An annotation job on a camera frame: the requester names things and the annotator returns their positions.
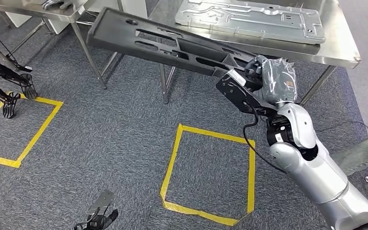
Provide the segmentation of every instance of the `hole in plastic part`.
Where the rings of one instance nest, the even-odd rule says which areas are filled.
[[[136,22],[136,21],[134,21],[132,19],[126,20],[126,23],[131,24],[131,25],[138,25],[138,22]]]

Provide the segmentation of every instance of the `gray carpet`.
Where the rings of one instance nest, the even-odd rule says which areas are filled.
[[[13,47],[12,38],[37,23],[32,19],[20,29],[8,30],[0,19],[0,37]],[[164,105],[159,65],[130,56],[113,64],[107,72],[108,89],[101,90],[71,28],[50,37],[39,31],[16,57],[34,68],[39,95],[64,105],[19,169],[0,165],[0,229],[69,229],[86,218],[88,207],[104,189],[115,193],[120,211],[111,230],[327,229],[317,209],[291,180],[259,158],[254,212],[234,227],[163,208],[159,192],[178,124],[241,136],[243,125],[252,118],[215,89],[218,79],[182,69],[175,73],[170,103]],[[100,66],[112,54],[91,50]],[[295,67],[301,95],[325,68],[302,62]],[[2,79],[0,86],[19,91]],[[51,108],[25,101],[14,119],[0,115],[0,156],[20,154]],[[316,129],[361,119],[346,70],[338,69],[330,77],[307,110]],[[266,154],[264,123],[248,135],[256,140],[257,150]],[[366,131],[347,124],[318,136],[335,153],[363,139]],[[228,140],[183,133],[166,200],[211,214],[243,216],[247,150]],[[365,175],[368,169],[350,180],[368,198]]]

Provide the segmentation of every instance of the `metal sheet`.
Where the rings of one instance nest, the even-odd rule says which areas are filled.
[[[254,1],[317,10],[325,31],[326,41],[321,45],[308,45],[179,25],[175,23],[174,17],[183,0],[160,0],[149,18],[248,52],[345,68],[354,68],[360,63],[359,51],[337,0]]]
[[[290,42],[325,42],[318,11],[235,0],[184,0],[178,24]]]
[[[255,58],[255,54],[110,8],[98,15],[88,43],[217,77],[230,69],[245,74],[244,67]]]

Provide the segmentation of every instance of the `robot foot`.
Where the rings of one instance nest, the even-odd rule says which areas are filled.
[[[7,119],[12,118],[15,115],[15,106],[17,100],[20,98],[20,95],[18,93],[11,92],[9,93],[10,99],[6,100],[3,103],[3,116]]]
[[[27,83],[21,83],[21,88],[24,96],[27,99],[35,99],[37,97],[37,92],[35,86],[33,85],[32,76],[27,73],[23,73],[20,76],[27,81]]]

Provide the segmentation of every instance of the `robot leg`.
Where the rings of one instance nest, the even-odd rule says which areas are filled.
[[[7,95],[0,89],[0,101],[3,102],[2,112],[5,118],[12,118],[15,115],[15,106],[19,98],[18,93],[11,92]]]

